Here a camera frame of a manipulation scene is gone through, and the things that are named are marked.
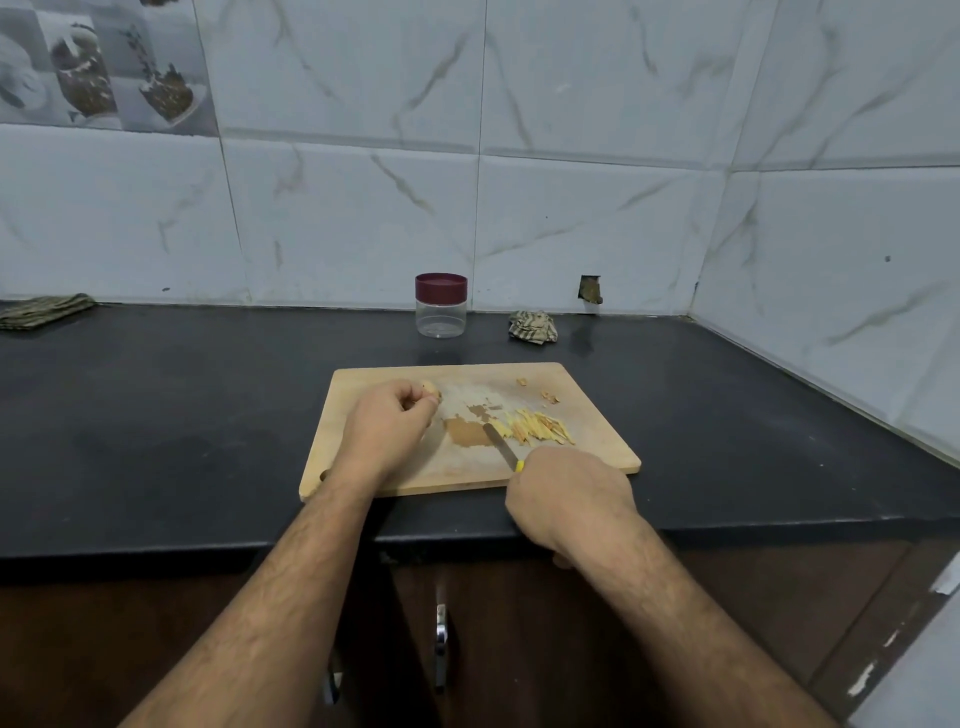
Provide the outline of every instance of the crumpled cloth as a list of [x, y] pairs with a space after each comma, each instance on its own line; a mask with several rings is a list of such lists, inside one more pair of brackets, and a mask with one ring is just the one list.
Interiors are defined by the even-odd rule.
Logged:
[[557, 340], [557, 327], [543, 311], [517, 311], [510, 315], [510, 335], [543, 346]]
[[75, 296], [39, 296], [0, 310], [0, 329], [28, 331], [96, 304], [86, 293]]

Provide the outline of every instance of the black countertop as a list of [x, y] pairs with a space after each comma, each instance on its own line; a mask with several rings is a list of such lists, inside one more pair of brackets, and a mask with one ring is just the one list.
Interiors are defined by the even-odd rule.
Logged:
[[[0, 335], [0, 566], [249, 554], [276, 541], [333, 371], [563, 363], [643, 461], [636, 504], [681, 545], [960, 532], [960, 471], [682, 319], [101, 306]], [[503, 490], [381, 499], [385, 561], [529, 548]]]

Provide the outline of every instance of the knife blade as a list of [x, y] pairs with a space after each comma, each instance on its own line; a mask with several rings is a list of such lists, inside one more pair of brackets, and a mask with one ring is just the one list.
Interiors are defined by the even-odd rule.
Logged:
[[503, 459], [507, 462], [507, 465], [510, 466], [510, 470], [514, 473], [519, 473], [523, 470], [523, 461], [520, 460], [514, 452], [510, 449], [510, 446], [507, 445], [506, 440], [500, 436], [500, 433], [490, 423], [484, 423], [483, 431], [487, 433], [487, 438], [493, 443], [493, 446], [496, 448], [497, 452], [503, 455]]

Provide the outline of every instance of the clear plastic jar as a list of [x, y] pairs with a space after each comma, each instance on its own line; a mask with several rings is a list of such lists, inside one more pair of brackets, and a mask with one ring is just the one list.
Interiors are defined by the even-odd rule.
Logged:
[[455, 273], [417, 276], [417, 331], [432, 339], [449, 339], [465, 328], [467, 279]]

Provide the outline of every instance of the decorative tile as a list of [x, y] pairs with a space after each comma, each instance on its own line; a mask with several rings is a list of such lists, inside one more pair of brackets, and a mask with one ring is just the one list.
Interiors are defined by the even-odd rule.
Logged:
[[474, 307], [591, 310], [587, 275], [603, 313], [671, 312], [701, 174], [480, 157]]
[[960, 314], [894, 425], [960, 460]]
[[891, 422], [960, 302], [960, 170], [733, 174], [693, 315]]
[[738, 169], [955, 164], [956, 0], [781, 0]]
[[0, 8], [0, 122], [216, 135], [191, 0]]
[[747, 0], [489, 0], [487, 154], [700, 168]]
[[412, 308], [414, 277], [469, 276], [477, 157], [225, 140], [256, 303]]
[[0, 293], [243, 303], [216, 139], [0, 125]]
[[477, 151], [483, 0], [198, 0], [227, 133]]

